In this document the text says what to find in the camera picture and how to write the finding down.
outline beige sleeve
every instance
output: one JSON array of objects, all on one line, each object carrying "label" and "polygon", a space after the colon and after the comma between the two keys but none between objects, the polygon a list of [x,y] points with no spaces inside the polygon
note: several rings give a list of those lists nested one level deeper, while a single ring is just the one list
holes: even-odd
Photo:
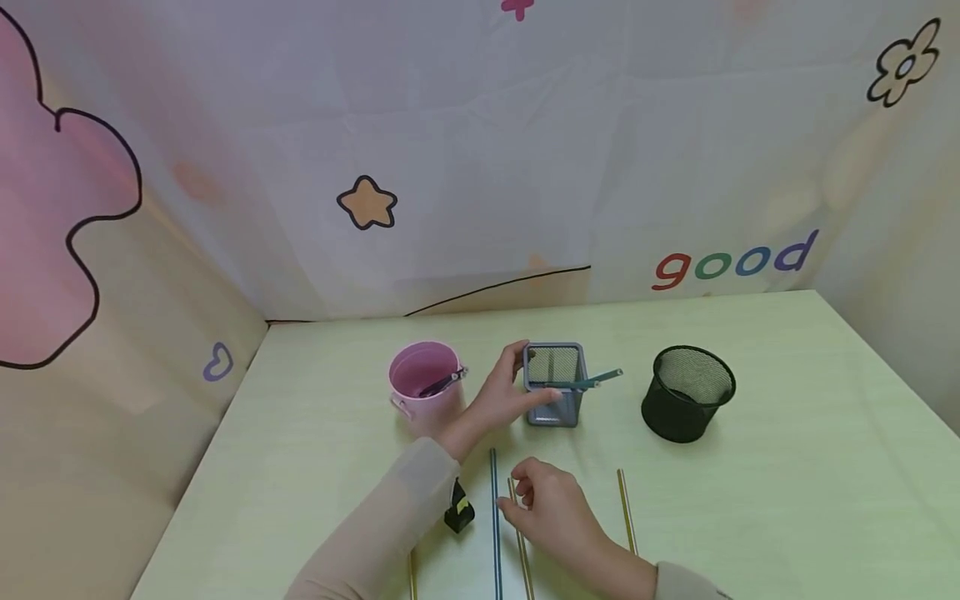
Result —
[{"label": "beige sleeve", "polygon": [[373,600],[450,506],[460,464],[439,444],[410,444],[380,483],[310,557],[286,600]]},{"label": "beige sleeve", "polygon": [[682,566],[657,563],[654,600],[732,600],[709,580]]}]

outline fabric backdrop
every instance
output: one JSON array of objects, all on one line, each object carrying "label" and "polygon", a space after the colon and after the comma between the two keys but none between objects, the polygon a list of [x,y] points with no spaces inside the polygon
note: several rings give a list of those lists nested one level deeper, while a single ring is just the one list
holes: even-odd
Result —
[{"label": "fabric backdrop", "polygon": [[955,0],[0,6],[12,597],[129,588],[261,316],[816,287],[960,427]]},{"label": "fabric backdrop", "polygon": [[950,0],[8,4],[268,319],[808,286],[958,127]]},{"label": "fabric backdrop", "polygon": [[266,324],[0,10],[0,597],[129,596]]}]

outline gold stick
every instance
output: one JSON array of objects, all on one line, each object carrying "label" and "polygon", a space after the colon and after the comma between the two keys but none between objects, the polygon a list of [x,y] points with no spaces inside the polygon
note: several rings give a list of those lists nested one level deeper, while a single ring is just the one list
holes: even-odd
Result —
[{"label": "gold stick", "polygon": [[417,600],[417,560],[414,557],[416,548],[407,555],[407,574],[410,576],[410,600]]},{"label": "gold stick", "polygon": [[[510,499],[516,504],[516,490],[514,480],[507,477],[507,486],[510,488]],[[530,563],[527,560],[527,540],[516,530],[516,545],[520,548],[520,568],[523,569],[523,586],[527,589],[527,600],[534,600],[534,582],[530,577]]]},{"label": "gold stick", "polygon": [[630,498],[627,497],[627,480],[623,469],[616,470],[616,480],[620,484],[620,503],[623,504],[623,520],[627,524],[627,543],[630,551],[636,554],[636,535],[634,534],[634,518],[630,516]]}]

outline person's right hand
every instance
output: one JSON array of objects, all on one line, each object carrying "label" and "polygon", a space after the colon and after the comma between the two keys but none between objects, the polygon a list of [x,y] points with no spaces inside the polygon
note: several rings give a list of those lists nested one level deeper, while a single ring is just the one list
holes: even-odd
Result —
[{"label": "person's right hand", "polygon": [[528,458],[510,473],[523,509],[498,498],[504,517],[588,588],[612,600],[651,600],[657,568],[604,533],[587,497],[570,473]]},{"label": "person's right hand", "polygon": [[510,474],[527,510],[510,498],[499,498],[497,506],[523,537],[561,566],[579,570],[584,557],[610,542],[573,475],[533,457]]}]

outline tabletop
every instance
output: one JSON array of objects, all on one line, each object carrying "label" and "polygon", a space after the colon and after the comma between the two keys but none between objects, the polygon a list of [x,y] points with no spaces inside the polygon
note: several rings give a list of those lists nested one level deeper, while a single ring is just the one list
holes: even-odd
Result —
[{"label": "tabletop", "polygon": [[[575,429],[518,421],[486,439],[461,481],[476,519],[418,546],[419,596],[493,598],[488,449],[500,478],[536,455],[573,472],[626,545],[616,470],[639,553],[703,573],[736,598],[954,598],[960,589],[960,440],[815,292],[271,327],[133,600],[280,598],[304,561],[410,442],[386,367],[437,339],[479,389],[518,338],[578,342],[591,372]],[[657,352],[723,358],[735,397],[694,444],[645,425]],[[505,482],[500,481],[501,493]],[[501,520],[504,597],[524,594]],[[588,597],[531,556],[537,598]],[[385,597],[405,598],[399,564]]]}]

